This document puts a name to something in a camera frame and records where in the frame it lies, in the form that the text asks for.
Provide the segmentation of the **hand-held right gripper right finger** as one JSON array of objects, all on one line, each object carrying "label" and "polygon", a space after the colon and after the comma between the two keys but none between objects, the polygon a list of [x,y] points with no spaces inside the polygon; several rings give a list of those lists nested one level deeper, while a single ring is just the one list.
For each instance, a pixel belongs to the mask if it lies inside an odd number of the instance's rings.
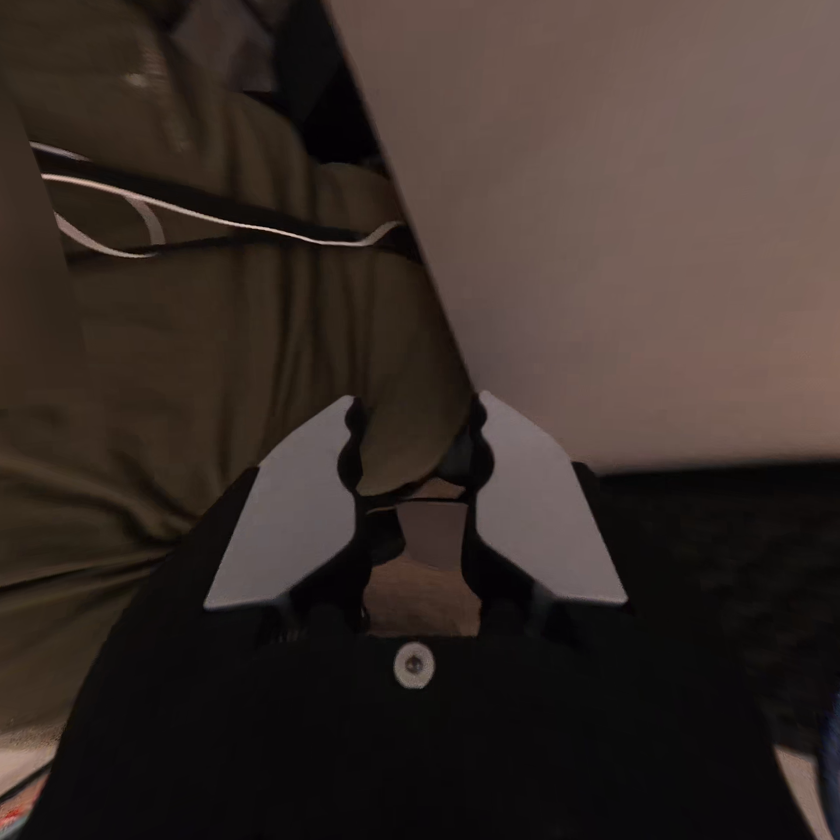
[{"label": "hand-held right gripper right finger", "polygon": [[627,592],[571,458],[548,433],[490,392],[473,398],[465,581],[488,608],[526,615],[560,604],[623,607]]}]

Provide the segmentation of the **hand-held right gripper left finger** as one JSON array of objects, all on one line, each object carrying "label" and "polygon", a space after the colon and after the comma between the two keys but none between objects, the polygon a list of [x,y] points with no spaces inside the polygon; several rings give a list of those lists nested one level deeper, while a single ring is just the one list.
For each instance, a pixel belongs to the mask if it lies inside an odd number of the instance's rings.
[{"label": "hand-held right gripper left finger", "polygon": [[217,572],[207,613],[270,607],[302,625],[358,528],[364,408],[342,395],[258,465]]}]

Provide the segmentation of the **person in olive jacket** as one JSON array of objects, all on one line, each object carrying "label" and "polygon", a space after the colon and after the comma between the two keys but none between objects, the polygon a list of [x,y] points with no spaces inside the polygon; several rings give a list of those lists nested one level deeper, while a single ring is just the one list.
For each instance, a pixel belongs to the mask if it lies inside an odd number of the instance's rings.
[{"label": "person in olive jacket", "polygon": [[[32,141],[368,234],[382,175],[313,160],[276,110],[171,42],[186,2],[2,2],[2,78]],[[2,411],[2,735],[57,728],[140,583],[248,467],[345,395],[365,496],[430,476],[473,387],[423,267],[243,245],[69,267],[90,384]]]}]

